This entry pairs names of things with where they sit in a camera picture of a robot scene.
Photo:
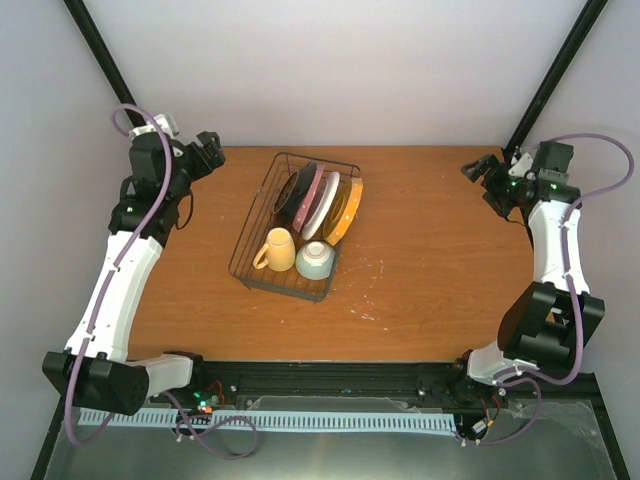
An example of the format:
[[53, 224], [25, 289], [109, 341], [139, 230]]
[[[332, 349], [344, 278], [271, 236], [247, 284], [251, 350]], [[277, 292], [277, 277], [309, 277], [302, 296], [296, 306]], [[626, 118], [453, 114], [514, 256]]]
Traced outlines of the black rimmed cream plate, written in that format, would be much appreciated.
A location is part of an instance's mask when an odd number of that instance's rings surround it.
[[315, 177], [318, 164], [310, 161], [303, 168], [294, 171], [281, 188], [272, 208], [274, 223], [277, 227], [289, 225], [305, 198]]

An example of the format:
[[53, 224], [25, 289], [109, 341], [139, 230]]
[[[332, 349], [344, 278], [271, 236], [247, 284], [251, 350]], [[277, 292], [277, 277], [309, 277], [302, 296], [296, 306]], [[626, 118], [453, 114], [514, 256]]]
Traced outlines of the pink dotted plate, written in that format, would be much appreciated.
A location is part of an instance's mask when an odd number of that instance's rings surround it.
[[294, 231], [300, 233], [302, 230], [302, 227], [304, 226], [304, 222], [306, 220], [306, 217], [308, 215], [309, 209], [311, 207], [312, 201], [316, 195], [316, 191], [319, 187], [320, 181], [322, 179], [323, 176], [323, 172], [324, 172], [325, 167], [322, 164], [318, 164], [316, 167], [316, 171], [314, 174], [314, 177], [312, 179], [312, 182], [305, 194], [305, 196], [303, 197], [303, 200], [301, 201], [298, 210], [296, 211], [296, 214], [294, 216], [294, 219], [292, 221], [292, 228]]

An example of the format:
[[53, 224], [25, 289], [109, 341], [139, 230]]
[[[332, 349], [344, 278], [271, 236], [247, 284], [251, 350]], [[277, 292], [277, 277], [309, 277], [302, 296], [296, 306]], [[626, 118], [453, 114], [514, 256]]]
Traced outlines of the yellow ceramic mug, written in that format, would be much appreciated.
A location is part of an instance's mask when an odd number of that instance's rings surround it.
[[278, 227], [268, 232], [252, 264], [258, 270], [268, 267], [275, 272], [284, 272], [294, 265], [295, 259], [296, 248], [292, 235], [287, 229]]

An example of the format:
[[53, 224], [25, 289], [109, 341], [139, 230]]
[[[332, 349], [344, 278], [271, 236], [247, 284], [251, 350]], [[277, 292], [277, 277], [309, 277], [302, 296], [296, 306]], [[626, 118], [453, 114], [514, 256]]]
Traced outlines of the orange dotted plate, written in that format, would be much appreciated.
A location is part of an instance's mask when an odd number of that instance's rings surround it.
[[335, 246], [346, 234], [356, 217], [364, 184], [359, 177], [343, 182], [324, 220], [322, 236], [325, 242]]

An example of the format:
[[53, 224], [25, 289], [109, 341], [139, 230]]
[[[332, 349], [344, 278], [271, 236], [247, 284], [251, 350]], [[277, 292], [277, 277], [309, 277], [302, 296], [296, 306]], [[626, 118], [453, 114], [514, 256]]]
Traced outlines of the black white striped plate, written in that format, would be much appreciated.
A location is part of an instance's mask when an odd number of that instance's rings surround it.
[[338, 172], [330, 173], [318, 206], [302, 229], [301, 236], [304, 240], [310, 240], [322, 225], [337, 194], [339, 184], [340, 174]]

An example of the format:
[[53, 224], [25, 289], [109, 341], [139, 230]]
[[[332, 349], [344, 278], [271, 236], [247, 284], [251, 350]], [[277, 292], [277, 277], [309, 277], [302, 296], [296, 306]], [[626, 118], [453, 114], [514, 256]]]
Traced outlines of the light green ceramic bowl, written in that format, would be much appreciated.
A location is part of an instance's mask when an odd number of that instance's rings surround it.
[[304, 278], [319, 281], [329, 277], [335, 258], [334, 249], [326, 242], [311, 241], [296, 256], [296, 270]]

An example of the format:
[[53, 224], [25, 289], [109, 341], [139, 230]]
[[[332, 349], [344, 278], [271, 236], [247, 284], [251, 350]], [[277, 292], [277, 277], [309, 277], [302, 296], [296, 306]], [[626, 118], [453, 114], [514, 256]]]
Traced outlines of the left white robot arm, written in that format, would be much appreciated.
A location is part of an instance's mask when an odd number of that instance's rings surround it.
[[201, 400], [208, 378], [195, 369], [199, 355], [169, 351], [128, 361], [136, 310], [149, 275], [172, 230], [182, 228], [179, 204], [193, 182], [225, 162], [220, 137], [201, 132], [187, 145], [154, 130], [135, 133], [132, 173], [120, 187], [108, 225], [99, 280], [80, 323], [60, 352], [49, 352], [42, 371], [74, 407], [132, 415], [145, 401], [174, 390], [186, 402]]

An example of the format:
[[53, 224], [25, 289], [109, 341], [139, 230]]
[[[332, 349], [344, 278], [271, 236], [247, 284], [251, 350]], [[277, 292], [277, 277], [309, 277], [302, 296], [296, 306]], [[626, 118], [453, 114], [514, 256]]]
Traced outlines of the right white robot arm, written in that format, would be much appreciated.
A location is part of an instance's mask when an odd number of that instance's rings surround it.
[[604, 317], [581, 269], [581, 192], [568, 183], [574, 149], [543, 141], [505, 163], [485, 155], [461, 171], [484, 187], [484, 200], [503, 219], [523, 215], [534, 254], [533, 280], [504, 314], [497, 338], [453, 366], [451, 399], [469, 406], [527, 375], [567, 385], [578, 375], [584, 348]]

